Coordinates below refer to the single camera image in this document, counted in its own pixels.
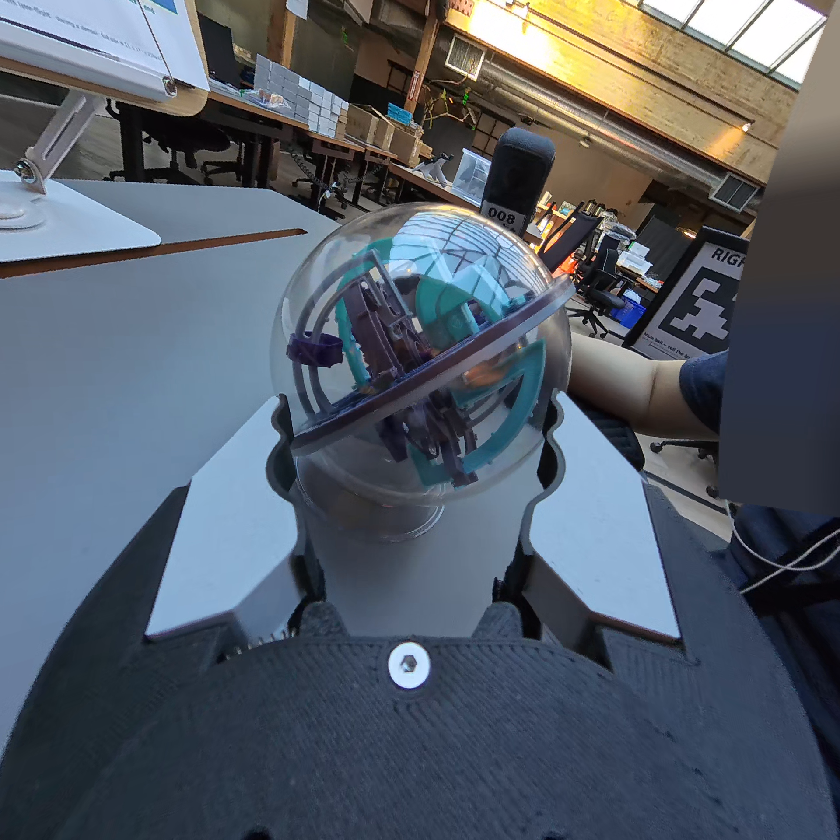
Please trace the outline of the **printed instruction sheet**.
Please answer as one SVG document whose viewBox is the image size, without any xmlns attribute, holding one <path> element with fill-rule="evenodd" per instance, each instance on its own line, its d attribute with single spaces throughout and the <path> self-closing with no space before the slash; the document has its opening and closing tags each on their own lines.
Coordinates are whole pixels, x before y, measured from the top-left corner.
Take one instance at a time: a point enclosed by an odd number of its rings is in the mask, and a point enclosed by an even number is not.
<svg viewBox="0 0 840 840">
<path fill-rule="evenodd" d="M 2 1 L 1 55 L 37 76 L 167 102 L 179 87 L 208 92 L 184 1 Z"/>
</svg>

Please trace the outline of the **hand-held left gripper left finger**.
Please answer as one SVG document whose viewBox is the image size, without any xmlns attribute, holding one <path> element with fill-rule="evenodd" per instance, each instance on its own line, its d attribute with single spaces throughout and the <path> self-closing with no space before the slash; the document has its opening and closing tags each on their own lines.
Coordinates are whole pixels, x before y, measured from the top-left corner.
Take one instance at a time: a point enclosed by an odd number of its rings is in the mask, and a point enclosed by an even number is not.
<svg viewBox="0 0 840 840">
<path fill-rule="evenodd" d="M 148 640 L 221 627 L 250 649 L 293 635 L 306 606 L 326 599 L 291 439 L 287 399 L 272 396 L 194 475 Z"/>
</svg>

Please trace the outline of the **silver ventilation duct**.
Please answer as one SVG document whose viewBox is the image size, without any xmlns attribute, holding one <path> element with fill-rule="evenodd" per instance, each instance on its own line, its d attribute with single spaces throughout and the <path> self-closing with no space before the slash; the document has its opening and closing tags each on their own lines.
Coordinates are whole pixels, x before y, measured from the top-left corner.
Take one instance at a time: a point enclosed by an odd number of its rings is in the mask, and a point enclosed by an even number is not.
<svg viewBox="0 0 840 840">
<path fill-rule="evenodd" d="M 479 82 L 487 87 L 491 98 L 517 114 L 585 140 L 592 148 L 673 187 L 693 185 L 708 192 L 728 174 L 721 165 L 619 119 L 608 109 L 586 106 L 576 96 L 551 92 L 517 72 L 489 64 L 480 71 Z"/>
</svg>

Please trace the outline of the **clear plastic ball stand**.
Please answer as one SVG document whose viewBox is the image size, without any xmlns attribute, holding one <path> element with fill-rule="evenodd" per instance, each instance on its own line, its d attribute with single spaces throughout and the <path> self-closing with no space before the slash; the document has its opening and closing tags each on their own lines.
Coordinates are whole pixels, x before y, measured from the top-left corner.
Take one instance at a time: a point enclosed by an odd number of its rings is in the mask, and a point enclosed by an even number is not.
<svg viewBox="0 0 840 840">
<path fill-rule="evenodd" d="M 399 543 L 416 539 L 441 519 L 445 507 L 422 502 L 398 505 L 348 489 L 312 462 L 297 458 L 297 488 L 310 513 L 326 524 L 368 542 Z"/>
</svg>

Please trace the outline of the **person's blue jeans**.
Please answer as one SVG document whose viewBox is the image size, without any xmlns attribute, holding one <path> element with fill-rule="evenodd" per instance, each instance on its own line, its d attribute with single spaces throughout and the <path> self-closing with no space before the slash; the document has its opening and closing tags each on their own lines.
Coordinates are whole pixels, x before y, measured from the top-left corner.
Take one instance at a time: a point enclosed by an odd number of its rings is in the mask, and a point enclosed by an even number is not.
<svg viewBox="0 0 840 840">
<path fill-rule="evenodd" d="M 788 669 L 832 776 L 839 771 L 838 518 L 752 505 L 717 554 Z"/>
</svg>

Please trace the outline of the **white document stand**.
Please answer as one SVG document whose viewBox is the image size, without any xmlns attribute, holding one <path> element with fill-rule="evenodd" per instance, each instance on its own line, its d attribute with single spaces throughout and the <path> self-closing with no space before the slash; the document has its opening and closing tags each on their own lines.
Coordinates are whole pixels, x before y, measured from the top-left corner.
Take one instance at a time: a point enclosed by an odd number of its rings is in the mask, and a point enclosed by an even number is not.
<svg viewBox="0 0 840 840">
<path fill-rule="evenodd" d="M 207 73 L 205 50 L 195 3 L 193 23 Z M 27 260 L 87 256 L 157 246 L 158 234 L 90 198 L 53 181 L 53 175 L 107 100 L 164 112 L 176 117 L 199 113 L 209 95 L 178 87 L 169 101 L 152 101 L 101 87 L 71 85 L 70 79 L 48 73 L 37 76 L 16 62 L 1 60 L 2 70 L 20 77 L 56 84 L 68 93 L 34 145 L 2 171 L 2 267 Z"/>
</svg>

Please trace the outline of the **clear plastic storage box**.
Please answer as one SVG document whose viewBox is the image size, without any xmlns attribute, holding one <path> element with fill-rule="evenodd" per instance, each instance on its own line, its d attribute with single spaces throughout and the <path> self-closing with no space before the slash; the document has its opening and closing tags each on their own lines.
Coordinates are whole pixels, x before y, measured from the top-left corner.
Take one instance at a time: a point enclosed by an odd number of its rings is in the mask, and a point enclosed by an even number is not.
<svg viewBox="0 0 840 840">
<path fill-rule="evenodd" d="M 452 181 L 452 192 L 479 206 L 486 189 L 490 163 L 489 159 L 464 148 Z"/>
</svg>

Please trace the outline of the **person's right forearm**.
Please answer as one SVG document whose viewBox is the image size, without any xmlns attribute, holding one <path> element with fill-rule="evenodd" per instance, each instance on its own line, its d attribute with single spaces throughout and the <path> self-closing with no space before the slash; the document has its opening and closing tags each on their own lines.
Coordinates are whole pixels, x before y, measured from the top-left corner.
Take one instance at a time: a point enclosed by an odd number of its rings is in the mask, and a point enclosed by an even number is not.
<svg viewBox="0 0 840 840">
<path fill-rule="evenodd" d="M 718 440 L 697 420 L 679 390 L 685 361 L 649 360 L 631 350 L 575 333 L 568 393 L 656 436 Z"/>
</svg>

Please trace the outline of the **wooden edged office desk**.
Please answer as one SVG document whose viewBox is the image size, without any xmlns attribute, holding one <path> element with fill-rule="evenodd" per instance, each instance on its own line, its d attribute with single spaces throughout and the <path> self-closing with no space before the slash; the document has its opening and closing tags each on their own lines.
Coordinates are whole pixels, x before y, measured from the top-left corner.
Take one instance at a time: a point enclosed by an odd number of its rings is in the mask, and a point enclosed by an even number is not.
<svg viewBox="0 0 840 840">
<path fill-rule="evenodd" d="M 397 189 L 395 200 L 398 203 L 402 201 L 405 189 L 410 186 L 416 191 L 433 196 L 435 201 L 454 204 L 476 213 L 480 210 L 480 205 L 476 205 L 470 200 L 458 196 L 452 191 L 451 187 L 441 186 L 436 181 L 429 181 L 425 176 L 406 168 L 402 164 L 392 161 L 387 165 L 387 169 L 389 174 L 398 179 L 402 184 Z"/>
<path fill-rule="evenodd" d="M 346 137 L 324 137 L 305 123 L 221 91 L 210 91 L 198 117 L 243 135 L 243 186 L 273 188 L 335 221 L 343 221 L 351 209 L 372 210 L 371 200 L 362 204 L 365 178 L 369 176 L 370 186 L 380 191 L 390 176 L 387 165 L 395 158 L 391 152 Z M 297 167 L 296 178 L 287 187 L 270 178 L 281 156 Z"/>
</svg>

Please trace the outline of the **stack of grey boxes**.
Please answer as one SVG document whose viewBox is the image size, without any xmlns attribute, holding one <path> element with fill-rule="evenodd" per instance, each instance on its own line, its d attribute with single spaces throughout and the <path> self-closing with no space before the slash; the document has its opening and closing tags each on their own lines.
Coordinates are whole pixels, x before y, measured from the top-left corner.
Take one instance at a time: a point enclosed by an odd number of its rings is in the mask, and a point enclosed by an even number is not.
<svg viewBox="0 0 840 840">
<path fill-rule="evenodd" d="M 256 58 L 253 90 L 259 105 L 305 123 L 322 136 L 345 137 L 350 109 L 346 100 L 262 55 Z"/>
</svg>

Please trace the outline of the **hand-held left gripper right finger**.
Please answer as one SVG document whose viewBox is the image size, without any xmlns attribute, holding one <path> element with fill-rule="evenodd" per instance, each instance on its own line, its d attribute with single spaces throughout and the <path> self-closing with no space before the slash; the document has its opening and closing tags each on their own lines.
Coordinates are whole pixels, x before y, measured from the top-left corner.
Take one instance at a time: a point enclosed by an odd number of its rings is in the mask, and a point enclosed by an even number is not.
<svg viewBox="0 0 840 840">
<path fill-rule="evenodd" d="M 566 394 L 551 406 L 542 491 L 525 508 L 495 600 L 519 609 L 526 635 L 572 650 L 590 648 L 603 629 L 678 645 L 644 478 Z"/>
</svg>

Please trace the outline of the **clear plastic maze ball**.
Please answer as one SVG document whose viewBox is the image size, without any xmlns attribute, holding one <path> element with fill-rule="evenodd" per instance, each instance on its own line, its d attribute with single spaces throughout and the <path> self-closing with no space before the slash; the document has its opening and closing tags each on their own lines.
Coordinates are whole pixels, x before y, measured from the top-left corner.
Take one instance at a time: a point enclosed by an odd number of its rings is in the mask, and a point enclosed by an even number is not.
<svg viewBox="0 0 840 840">
<path fill-rule="evenodd" d="M 290 275 L 272 326 L 299 481 L 435 507 L 507 477 L 542 446 L 569 381 L 573 294 L 520 237 L 460 206 L 338 227 Z"/>
</svg>

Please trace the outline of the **white printed sign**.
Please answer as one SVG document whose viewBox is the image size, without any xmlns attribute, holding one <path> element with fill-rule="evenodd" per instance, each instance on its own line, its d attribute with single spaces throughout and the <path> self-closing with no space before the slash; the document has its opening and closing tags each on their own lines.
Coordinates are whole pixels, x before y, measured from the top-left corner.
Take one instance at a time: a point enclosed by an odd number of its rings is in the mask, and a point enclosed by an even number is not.
<svg viewBox="0 0 840 840">
<path fill-rule="evenodd" d="M 665 279 L 623 347 L 653 361 L 726 350 L 749 241 L 704 226 Z"/>
</svg>

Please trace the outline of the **white wall vent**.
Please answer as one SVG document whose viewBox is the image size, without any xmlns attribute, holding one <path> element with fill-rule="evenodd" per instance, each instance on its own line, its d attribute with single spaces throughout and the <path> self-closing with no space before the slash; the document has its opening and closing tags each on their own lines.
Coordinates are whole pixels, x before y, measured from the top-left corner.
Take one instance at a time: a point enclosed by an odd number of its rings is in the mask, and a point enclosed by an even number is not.
<svg viewBox="0 0 840 840">
<path fill-rule="evenodd" d="M 753 184 L 740 175 L 728 171 L 719 182 L 710 187 L 708 198 L 730 211 L 744 214 L 761 191 L 760 185 Z"/>
<path fill-rule="evenodd" d="M 444 67 L 470 81 L 477 81 L 486 56 L 485 47 L 455 34 L 450 40 Z"/>
</svg>

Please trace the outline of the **person's dark blue shirt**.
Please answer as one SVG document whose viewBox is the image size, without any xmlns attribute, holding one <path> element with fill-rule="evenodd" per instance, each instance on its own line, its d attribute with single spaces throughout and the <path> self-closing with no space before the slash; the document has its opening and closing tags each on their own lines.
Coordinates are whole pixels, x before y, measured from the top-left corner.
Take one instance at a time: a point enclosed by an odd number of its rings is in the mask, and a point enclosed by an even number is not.
<svg viewBox="0 0 840 840">
<path fill-rule="evenodd" d="M 689 410 L 703 426 L 719 435 L 721 403 L 728 364 L 724 350 L 683 363 L 679 370 L 679 390 Z"/>
</svg>

